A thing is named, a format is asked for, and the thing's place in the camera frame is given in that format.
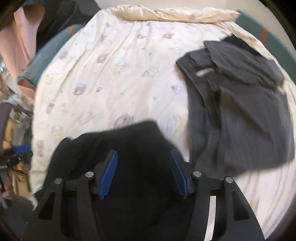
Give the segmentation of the black pants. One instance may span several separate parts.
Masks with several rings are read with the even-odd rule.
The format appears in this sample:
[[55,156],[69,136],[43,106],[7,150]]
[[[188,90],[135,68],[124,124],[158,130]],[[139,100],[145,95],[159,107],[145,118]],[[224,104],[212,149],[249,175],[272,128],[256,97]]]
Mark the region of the black pants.
[[183,240],[193,196],[184,199],[178,191],[169,166],[173,149],[153,121],[65,138],[51,157],[43,187],[56,178],[70,181],[93,171],[115,150],[118,166],[109,192],[103,200],[92,196],[102,238]]

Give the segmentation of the folded dark grey pants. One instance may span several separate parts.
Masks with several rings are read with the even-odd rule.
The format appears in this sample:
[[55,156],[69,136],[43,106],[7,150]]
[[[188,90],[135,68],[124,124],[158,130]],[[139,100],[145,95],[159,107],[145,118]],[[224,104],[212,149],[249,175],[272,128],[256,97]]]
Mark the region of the folded dark grey pants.
[[295,156],[284,76],[236,36],[205,41],[176,62],[188,93],[190,161],[222,179],[270,169]]

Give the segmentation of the cream cartoon print bedsheet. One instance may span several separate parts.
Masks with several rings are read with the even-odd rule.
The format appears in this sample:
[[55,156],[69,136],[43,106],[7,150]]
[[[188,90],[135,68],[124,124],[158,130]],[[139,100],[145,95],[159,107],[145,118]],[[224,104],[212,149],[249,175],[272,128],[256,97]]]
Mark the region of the cream cartoon print bedsheet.
[[104,240],[92,199],[95,174],[44,181],[65,138],[153,121],[191,167],[196,185],[183,240],[276,240],[295,214],[295,156],[275,168],[216,179],[193,168],[188,93],[176,62],[205,41],[236,36],[284,76],[295,147],[295,84],[262,42],[235,21],[128,21],[99,11],[54,56],[37,85],[30,182],[38,200],[25,240]]

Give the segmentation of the cream pillow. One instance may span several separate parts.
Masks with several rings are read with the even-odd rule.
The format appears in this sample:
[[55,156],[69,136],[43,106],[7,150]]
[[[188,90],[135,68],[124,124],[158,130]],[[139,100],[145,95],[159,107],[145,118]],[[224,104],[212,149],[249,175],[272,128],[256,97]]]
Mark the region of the cream pillow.
[[182,23],[218,23],[235,21],[240,13],[228,9],[207,7],[202,10],[190,8],[149,9],[145,6],[119,5],[108,9],[118,18],[128,21],[160,21]]

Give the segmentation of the teal mattress with orange stripe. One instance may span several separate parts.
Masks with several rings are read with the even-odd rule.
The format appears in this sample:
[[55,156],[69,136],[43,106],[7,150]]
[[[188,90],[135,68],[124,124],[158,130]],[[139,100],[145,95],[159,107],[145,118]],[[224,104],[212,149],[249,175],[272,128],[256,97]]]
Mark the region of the teal mattress with orange stripe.
[[[265,47],[276,57],[280,65],[287,71],[288,75],[295,81],[295,57],[284,46],[280,39],[270,33],[251,16],[242,11],[235,21],[244,30],[257,37]],[[53,57],[62,46],[86,24],[90,17],[75,12],[80,20],[77,22],[73,18],[67,21],[56,22],[47,27],[37,35],[37,53],[35,58],[29,63],[26,69],[17,77],[18,84],[26,81],[32,88],[37,87],[40,76],[49,65]]]

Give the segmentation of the pink hanging cloth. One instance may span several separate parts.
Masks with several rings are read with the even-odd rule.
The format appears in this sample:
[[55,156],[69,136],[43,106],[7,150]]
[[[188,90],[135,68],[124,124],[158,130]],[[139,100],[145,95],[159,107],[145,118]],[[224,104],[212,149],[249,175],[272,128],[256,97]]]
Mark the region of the pink hanging cloth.
[[1,55],[15,82],[36,55],[37,31],[44,14],[40,4],[20,7],[1,30]]

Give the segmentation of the dark navy hanging garment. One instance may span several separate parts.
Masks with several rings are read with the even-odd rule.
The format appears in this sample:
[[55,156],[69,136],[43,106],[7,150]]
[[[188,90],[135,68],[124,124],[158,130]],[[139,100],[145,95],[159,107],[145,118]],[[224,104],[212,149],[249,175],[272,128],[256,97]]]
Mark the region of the dark navy hanging garment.
[[101,10],[92,0],[44,0],[37,3],[45,8],[37,30],[37,50],[65,28],[85,24]]

